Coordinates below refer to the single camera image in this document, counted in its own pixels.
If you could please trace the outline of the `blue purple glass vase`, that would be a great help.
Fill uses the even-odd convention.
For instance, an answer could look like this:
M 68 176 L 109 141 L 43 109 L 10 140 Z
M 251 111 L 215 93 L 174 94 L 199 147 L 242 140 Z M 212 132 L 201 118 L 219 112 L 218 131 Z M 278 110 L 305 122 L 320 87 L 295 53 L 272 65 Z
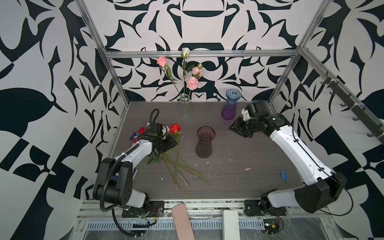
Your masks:
M 242 97 L 240 91 L 230 89 L 226 91 L 226 103 L 222 108 L 221 116 L 224 120 L 232 120 L 236 116 L 237 101 Z

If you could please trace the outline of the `clear glass vase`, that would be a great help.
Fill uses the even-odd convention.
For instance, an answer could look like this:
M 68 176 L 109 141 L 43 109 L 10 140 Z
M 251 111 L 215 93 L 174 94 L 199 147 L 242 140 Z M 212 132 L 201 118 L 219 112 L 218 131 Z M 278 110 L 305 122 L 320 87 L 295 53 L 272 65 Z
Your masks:
M 191 98 L 187 94 L 181 94 L 179 103 L 181 104 L 180 119 L 184 122 L 192 118 Z

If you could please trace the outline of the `dark red glass vase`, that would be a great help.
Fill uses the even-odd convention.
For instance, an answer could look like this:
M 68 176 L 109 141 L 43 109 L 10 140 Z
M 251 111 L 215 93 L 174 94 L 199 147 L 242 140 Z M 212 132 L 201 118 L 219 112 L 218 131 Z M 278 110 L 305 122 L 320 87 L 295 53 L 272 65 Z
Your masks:
M 200 127 L 197 131 L 198 143 L 196 145 L 196 154 L 201 159 L 206 159 L 213 152 L 212 141 L 216 136 L 216 132 L 209 126 Z

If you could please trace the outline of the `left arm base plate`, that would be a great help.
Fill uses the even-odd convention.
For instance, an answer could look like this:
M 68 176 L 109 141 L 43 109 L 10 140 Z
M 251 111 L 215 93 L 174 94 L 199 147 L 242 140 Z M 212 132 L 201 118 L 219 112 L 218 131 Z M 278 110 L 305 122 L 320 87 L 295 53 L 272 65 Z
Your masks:
M 149 201 L 145 203 L 142 208 L 130 207 L 124 209 L 122 213 L 123 218 L 153 218 L 158 217 L 164 213 L 165 202 L 164 201 Z

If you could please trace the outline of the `pink rose single stem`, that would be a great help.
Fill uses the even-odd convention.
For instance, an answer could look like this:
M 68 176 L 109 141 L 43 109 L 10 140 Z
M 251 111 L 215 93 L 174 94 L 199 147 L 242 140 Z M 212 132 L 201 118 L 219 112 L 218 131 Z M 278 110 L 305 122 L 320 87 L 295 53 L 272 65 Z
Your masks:
M 178 89 L 178 87 L 176 86 L 176 81 L 172 75 L 172 71 L 168 65 L 166 57 L 161 56 L 161 57 L 157 58 L 156 61 L 157 61 L 159 68 L 164 72 L 164 75 L 172 82 L 173 86 L 175 87 L 175 89 L 178 93 L 178 96 L 180 96 L 181 92 Z

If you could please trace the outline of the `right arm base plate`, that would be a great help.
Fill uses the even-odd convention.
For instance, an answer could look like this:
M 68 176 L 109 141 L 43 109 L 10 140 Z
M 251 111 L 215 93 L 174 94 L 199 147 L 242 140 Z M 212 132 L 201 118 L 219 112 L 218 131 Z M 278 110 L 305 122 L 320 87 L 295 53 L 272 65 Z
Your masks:
M 245 200 L 245 215 L 255 216 L 285 216 L 286 208 L 275 208 L 267 199 Z

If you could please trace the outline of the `white rose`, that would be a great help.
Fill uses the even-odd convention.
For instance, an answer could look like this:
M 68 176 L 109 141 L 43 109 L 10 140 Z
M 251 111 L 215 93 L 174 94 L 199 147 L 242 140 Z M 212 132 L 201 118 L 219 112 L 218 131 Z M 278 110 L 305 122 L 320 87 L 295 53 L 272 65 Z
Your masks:
M 183 67 L 183 78 L 184 78 L 184 81 L 183 81 L 183 96 L 181 96 L 181 101 L 183 103 L 188 103 L 190 101 L 190 97 L 187 95 L 186 93 L 186 88 L 187 88 L 187 75 L 188 75 L 188 71 L 187 71 L 187 66 L 188 66 L 188 63 L 187 63 L 187 58 L 190 56 L 190 49 L 189 48 L 182 48 L 182 54 L 181 54 L 181 57 L 183 58 L 183 63 L 182 63 L 182 67 Z

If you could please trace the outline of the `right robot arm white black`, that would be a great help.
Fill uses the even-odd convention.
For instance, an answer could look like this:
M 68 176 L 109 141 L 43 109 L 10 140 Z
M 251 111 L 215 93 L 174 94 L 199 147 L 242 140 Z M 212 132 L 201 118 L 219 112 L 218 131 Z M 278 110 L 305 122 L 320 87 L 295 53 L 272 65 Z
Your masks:
M 256 132 L 266 135 L 287 155 L 304 184 L 300 188 L 275 189 L 262 194 L 255 207 L 246 204 L 246 215 L 271 216 L 274 210 L 290 207 L 300 207 L 313 214 L 323 211 L 346 190 L 345 175 L 335 172 L 317 158 L 295 132 L 293 124 L 282 114 L 271 113 L 265 102 L 246 105 L 229 129 L 243 138 L 252 138 Z

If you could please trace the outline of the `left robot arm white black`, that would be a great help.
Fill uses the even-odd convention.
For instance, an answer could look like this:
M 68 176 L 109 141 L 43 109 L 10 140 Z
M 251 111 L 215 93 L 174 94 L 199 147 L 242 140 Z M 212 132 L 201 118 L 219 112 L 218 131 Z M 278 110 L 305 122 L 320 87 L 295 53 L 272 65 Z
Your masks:
M 177 146 L 168 126 L 156 121 L 159 109 L 153 109 L 143 131 L 132 137 L 134 145 L 115 158 L 101 161 L 93 189 L 93 199 L 98 200 L 103 213 L 111 212 L 118 230 L 131 238 L 144 235 L 157 222 L 147 222 L 141 231 L 127 231 L 118 223 L 116 208 L 129 209 L 145 218 L 150 208 L 149 195 L 133 188 L 135 167 L 147 156 L 159 158 Z

